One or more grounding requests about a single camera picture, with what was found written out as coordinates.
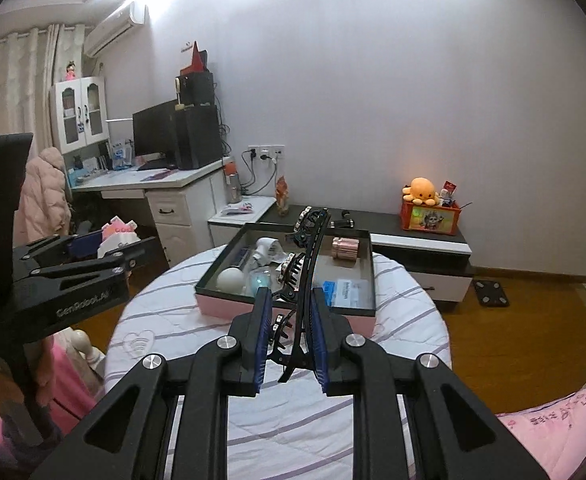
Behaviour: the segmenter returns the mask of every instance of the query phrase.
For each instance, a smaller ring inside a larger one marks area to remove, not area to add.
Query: white ball
[[[227,294],[242,294],[244,289],[244,272],[237,267],[229,267],[224,269],[217,277],[217,290],[226,292]]]

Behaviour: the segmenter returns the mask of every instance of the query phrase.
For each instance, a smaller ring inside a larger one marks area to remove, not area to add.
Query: metal pivot bolt
[[[158,354],[149,354],[144,359],[142,359],[142,366],[148,368],[148,370],[152,370],[153,368],[157,368],[162,364],[162,356]]]
[[[346,344],[348,346],[355,346],[357,348],[359,346],[364,346],[366,341],[367,339],[361,334],[348,334],[346,336]]]
[[[233,348],[235,345],[237,345],[237,339],[235,339],[232,335],[224,335],[217,340],[217,346],[224,348],[225,350]]]
[[[420,357],[420,364],[425,368],[435,368],[439,365],[439,358],[433,354],[424,354]]]

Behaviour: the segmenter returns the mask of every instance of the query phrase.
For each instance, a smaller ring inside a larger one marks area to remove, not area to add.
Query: rose gold can
[[[350,260],[358,259],[359,240],[357,238],[333,238],[331,245],[331,256],[335,259]]]

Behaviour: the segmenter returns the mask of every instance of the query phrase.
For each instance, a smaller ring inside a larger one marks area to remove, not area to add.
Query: beige curtain
[[[30,156],[53,145],[49,89],[71,60],[82,76],[84,33],[84,25],[55,24],[0,40],[0,135],[33,133]]]

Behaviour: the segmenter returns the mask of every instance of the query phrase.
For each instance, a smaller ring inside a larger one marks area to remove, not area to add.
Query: wall
[[[573,0],[157,3],[102,58],[111,117],[173,98],[196,39],[234,153],[284,144],[293,202],[396,212],[413,177],[448,179],[473,202],[460,225],[475,265],[586,275],[586,17]]]

